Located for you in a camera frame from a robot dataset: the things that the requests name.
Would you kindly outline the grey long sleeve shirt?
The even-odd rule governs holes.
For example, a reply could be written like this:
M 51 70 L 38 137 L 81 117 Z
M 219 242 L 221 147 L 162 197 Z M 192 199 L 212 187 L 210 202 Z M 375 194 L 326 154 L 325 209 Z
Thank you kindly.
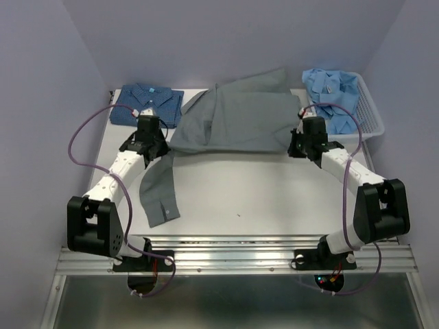
M 298 126 L 300 100 L 278 69 L 199 92 L 182 107 L 169 152 L 148 169 L 139 188 L 151 228 L 180 216 L 174 188 L 177 156 L 219 152 L 285 153 Z

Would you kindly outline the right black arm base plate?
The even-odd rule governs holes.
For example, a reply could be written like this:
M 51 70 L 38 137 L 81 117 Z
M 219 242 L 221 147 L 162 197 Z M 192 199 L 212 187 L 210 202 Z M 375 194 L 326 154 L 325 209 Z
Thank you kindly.
M 327 237 L 323 236 L 316 247 L 295 249 L 290 267 L 298 271 L 354 270 L 357 268 L 357 264 L 352 251 L 332 254 L 327 243 Z

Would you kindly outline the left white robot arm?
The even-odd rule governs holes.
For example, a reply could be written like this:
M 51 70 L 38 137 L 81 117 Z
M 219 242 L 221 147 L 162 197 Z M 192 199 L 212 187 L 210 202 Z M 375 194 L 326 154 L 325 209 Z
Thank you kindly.
M 137 119 L 137 129 L 123 142 L 104 176 L 81 197 L 67 204 L 67 245 L 71 251 L 128 257 L 138 270 L 152 264 L 152 246 L 147 238 L 129 234 L 133 218 L 128 188 L 169 148 L 160 128 L 160 118 L 151 109 Z

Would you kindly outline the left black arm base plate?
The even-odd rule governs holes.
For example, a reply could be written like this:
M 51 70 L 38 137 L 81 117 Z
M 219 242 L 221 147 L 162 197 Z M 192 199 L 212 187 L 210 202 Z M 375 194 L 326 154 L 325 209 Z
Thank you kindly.
M 165 258 L 155 258 L 142 255 L 137 258 L 129 256 L 118 256 L 114 259 L 112 270 L 116 273 L 134 273 L 134 272 L 165 272 L 171 273 L 173 271 L 172 260 L 175 252 L 171 249 L 154 250 L 151 240 L 143 238 L 145 241 L 144 251 L 158 254 Z

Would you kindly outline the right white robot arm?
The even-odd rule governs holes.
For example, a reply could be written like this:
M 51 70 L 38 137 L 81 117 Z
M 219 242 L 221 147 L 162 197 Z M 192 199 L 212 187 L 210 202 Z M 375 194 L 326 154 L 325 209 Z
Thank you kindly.
M 288 149 L 292 158 L 307 158 L 342 183 L 342 197 L 355 196 L 353 220 L 342 215 L 342 229 L 323 236 L 315 249 L 298 252 L 304 264 L 332 267 L 342 254 L 384 239 L 407 234 L 410 216 L 405 185 L 387 180 L 354 160 L 342 144 L 329 141 L 322 117 L 304 114 L 292 130 Z

